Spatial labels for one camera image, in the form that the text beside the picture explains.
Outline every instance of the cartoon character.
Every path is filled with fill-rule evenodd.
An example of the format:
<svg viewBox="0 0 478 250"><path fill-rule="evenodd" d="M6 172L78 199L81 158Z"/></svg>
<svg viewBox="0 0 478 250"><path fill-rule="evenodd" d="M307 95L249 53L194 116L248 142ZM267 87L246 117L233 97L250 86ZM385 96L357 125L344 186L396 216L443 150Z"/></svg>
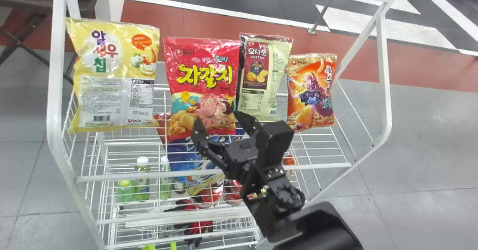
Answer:
<svg viewBox="0 0 478 250"><path fill-rule="evenodd" d="M320 112L320 110L322 109L322 101L325 97L325 92L323 88L319 85L314 73L304 74L302 76L302 81L303 84L301 85L301 87L304 87L306 89L304 92L297 94L292 89L290 89L289 92L291 93L293 98L300 98L300 101L303 102L306 106L297 115L297 124L300 126L309 126L314 120L314 112ZM289 82L298 84L298 82L296 82L293 78L289 78Z"/></svg>
<svg viewBox="0 0 478 250"><path fill-rule="evenodd" d="M234 118L231 117L232 112L234 111L234 104L232 100L228 100L227 98L221 98L220 104L217 109L217 122L219 124L228 125L230 124Z"/></svg>
<svg viewBox="0 0 478 250"><path fill-rule="evenodd" d="M215 113L217 111L217 106L220 105L219 98L212 93L206 93L199 98L198 104L200 109L197 109L196 112L204 125L211 126L217 124Z"/></svg>

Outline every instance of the red floor stripe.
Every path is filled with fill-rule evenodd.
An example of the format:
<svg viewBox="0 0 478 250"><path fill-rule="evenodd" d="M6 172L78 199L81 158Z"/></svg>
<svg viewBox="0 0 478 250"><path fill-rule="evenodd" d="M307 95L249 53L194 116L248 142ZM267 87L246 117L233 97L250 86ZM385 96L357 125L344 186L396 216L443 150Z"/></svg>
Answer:
<svg viewBox="0 0 478 250"><path fill-rule="evenodd" d="M25 17L26 14L20 10L12 12L4 25L5 29L14 32ZM161 36L237 39L240 32L281 34L294 38L292 53L337 53L339 59L356 39L330 32L317 32L317 36L311 36L299 27L129 0L125 1L121 20L159 27ZM26 40L26 44L35 49L49 49L50 29L51 19L48 18ZM0 37L0 44L6 44L5 38ZM393 42L388 43L388 49L390 79L393 84L478 92L478 60L473 56ZM67 50L71 51L71 44L67 45ZM162 49L159 59L164 60ZM378 81L375 40L365 42L341 78Z"/></svg>

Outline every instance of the shrimp chip bag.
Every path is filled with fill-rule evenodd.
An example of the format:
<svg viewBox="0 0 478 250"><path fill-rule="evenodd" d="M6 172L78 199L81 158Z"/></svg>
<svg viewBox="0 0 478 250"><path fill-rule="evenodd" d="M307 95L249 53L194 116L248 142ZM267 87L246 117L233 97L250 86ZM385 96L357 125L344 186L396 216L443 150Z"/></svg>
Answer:
<svg viewBox="0 0 478 250"><path fill-rule="evenodd" d="M78 54L73 81L79 104L69 131L157 126L152 109L159 29L71 18L66 28Z"/></svg>
<svg viewBox="0 0 478 250"><path fill-rule="evenodd" d="M236 133L233 111L240 41L206 38L164 38L166 75L173 105L167 126L169 140L191 136L196 118L209 135Z"/></svg>
<svg viewBox="0 0 478 250"><path fill-rule="evenodd" d="M336 54L291 55L287 65L287 124L294 131L333 124L330 87Z"/></svg>

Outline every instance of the nutrition label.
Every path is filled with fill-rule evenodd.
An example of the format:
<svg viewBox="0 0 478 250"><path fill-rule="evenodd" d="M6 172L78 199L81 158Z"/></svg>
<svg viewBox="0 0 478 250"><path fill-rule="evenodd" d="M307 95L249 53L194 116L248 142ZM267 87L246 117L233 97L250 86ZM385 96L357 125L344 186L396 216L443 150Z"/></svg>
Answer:
<svg viewBox="0 0 478 250"><path fill-rule="evenodd" d="M153 90L154 80L133 79L130 107L152 108Z"/></svg>
<svg viewBox="0 0 478 250"><path fill-rule="evenodd" d="M248 114L257 114L261 112L263 105L264 91L263 90L246 90L242 89L242 95L240 99L240 106L242 112Z"/></svg>
<svg viewBox="0 0 478 250"><path fill-rule="evenodd" d="M79 90L81 105L79 126L120 124L122 86L121 78L82 76Z"/></svg>
<svg viewBox="0 0 478 250"><path fill-rule="evenodd" d="M127 80L129 107L126 107L125 125L146 125L152 123L154 80Z"/></svg>

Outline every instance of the plastic bottle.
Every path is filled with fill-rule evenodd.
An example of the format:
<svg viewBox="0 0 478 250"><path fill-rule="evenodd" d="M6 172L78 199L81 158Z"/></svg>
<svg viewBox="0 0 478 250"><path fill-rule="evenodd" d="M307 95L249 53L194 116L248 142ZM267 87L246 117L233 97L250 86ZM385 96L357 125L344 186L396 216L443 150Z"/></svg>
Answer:
<svg viewBox="0 0 478 250"><path fill-rule="evenodd" d="M136 166L134 167L140 174L149 172L150 165L148 157L139 157L136 160ZM150 196L149 178L136 180L136 195L134 196L137 201L145 201Z"/></svg>
<svg viewBox="0 0 478 250"><path fill-rule="evenodd" d="M171 171L169 168L168 157L161 157L161 172ZM172 177L161 177L159 184L159 198L160 199L169 199L171 198L171 186L173 184Z"/></svg>
<svg viewBox="0 0 478 250"><path fill-rule="evenodd" d="M121 180L116 189L116 202L130 202L134 198L136 187L131 180Z"/></svg>

